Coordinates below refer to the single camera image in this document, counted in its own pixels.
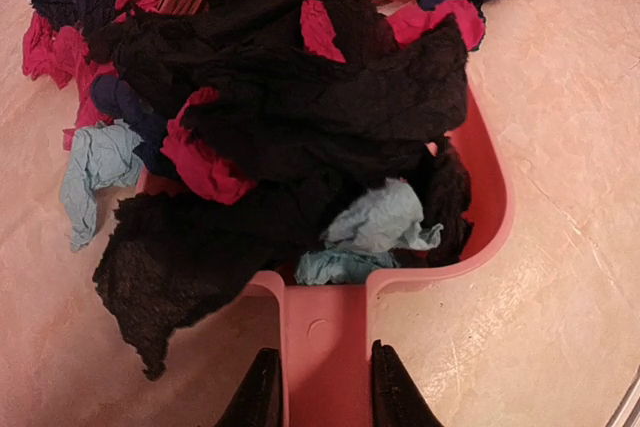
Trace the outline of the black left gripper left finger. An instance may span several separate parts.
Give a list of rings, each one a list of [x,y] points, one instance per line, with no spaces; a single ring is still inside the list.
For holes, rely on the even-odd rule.
[[[262,348],[215,427],[281,427],[283,386],[280,352]]]

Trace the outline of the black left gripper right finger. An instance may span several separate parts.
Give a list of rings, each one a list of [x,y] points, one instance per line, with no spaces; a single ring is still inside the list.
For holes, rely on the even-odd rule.
[[[376,340],[371,355],[373,425],[442,427],[395,349]]]

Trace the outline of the pink plastic dustpan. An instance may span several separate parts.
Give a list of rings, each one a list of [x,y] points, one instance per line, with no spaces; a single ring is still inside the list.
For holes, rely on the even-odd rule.
[[[240,296],[171,341],[166,373],[153,390],[179,411],[156,426],[212,426],[236,396],[263,348],[280,355],[272,397],[285,426],[370,426],[370,357],[380,296],[424,294],[481,269],[506,242],[514,196],[494,131],[475,94],[452,135],[472,179],[474,229],[458,263],[373,273],[361,285],[303,287],[287,272],[262,271]]]

